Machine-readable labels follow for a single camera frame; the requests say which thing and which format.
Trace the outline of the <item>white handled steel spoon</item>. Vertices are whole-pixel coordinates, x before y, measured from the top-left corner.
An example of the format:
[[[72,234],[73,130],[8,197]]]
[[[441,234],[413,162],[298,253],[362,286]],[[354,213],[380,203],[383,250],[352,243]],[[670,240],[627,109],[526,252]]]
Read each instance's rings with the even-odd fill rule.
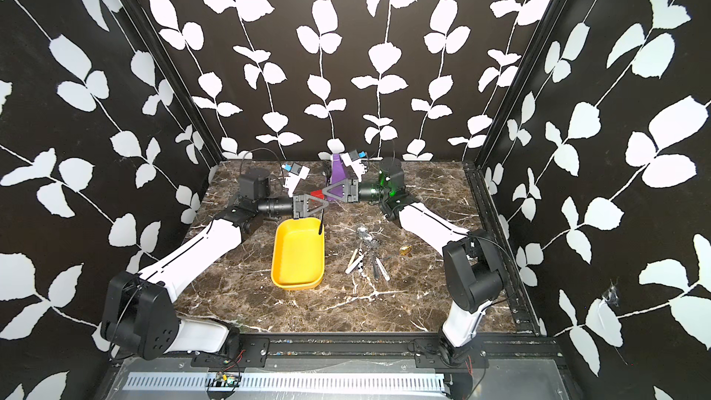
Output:
[[[355,232],[359,240],[358,248],[353,252],[348,266],[346,267],[346,274],[350,274],[360,265],[365,257],[365,250],[372,241],[372,236],[365,226],[358,227]]]

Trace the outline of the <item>yellow plastic storage box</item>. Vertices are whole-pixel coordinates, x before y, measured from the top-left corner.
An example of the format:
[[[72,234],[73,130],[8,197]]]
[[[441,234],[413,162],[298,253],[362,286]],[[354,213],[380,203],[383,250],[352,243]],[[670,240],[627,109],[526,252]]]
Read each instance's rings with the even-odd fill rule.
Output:
[[[276,231],[270,276],[288,291],[320,285],[325,270],[325,233],[318,235],[320,220],[285,220]]]

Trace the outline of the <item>black long spoon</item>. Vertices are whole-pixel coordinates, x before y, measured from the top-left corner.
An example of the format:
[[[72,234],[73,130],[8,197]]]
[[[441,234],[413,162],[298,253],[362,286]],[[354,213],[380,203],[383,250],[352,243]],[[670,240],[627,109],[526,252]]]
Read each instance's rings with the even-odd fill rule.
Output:
[[[325,209],[320,211],[320,225],[318,226],[318,235],[323,234],[323,221],[324,221]]]

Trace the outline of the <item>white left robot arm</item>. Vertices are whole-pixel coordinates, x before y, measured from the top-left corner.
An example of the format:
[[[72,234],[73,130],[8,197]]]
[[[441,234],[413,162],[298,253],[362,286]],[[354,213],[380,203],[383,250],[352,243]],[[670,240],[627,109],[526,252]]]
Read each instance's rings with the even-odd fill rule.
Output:
[[[120,272],[109,283],[100,336],[141,359],[184,352],[205,356],[211,365],[230,366],[240,355],[240,338],[219,320],[190,320],[174,307],[181,293],[215,261],[240,246],[266,219],[305,216],[312,194],[295,194],[300,174],[289,174],[288,196],[270,192],[270,172],[248,170],[231,203],[187,243],[135,273]]]

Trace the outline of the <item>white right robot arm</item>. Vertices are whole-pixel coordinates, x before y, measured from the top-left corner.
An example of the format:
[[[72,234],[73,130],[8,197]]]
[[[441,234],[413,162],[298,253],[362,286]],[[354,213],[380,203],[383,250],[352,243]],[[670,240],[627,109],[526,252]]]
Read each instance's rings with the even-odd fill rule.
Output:
[[[452,349],[466,346],[507,284],[499,244],[486,231],[455,226],[412,196],[399,159],[381,160],[377,181],[364,181],[366,171],[357,151],[333,155],[331,184],[323,191],[324,197],[344,203],[374,203],[387,220],[418,236],[442,256],[446,288],[452,298],[442,327],[444,342]]]

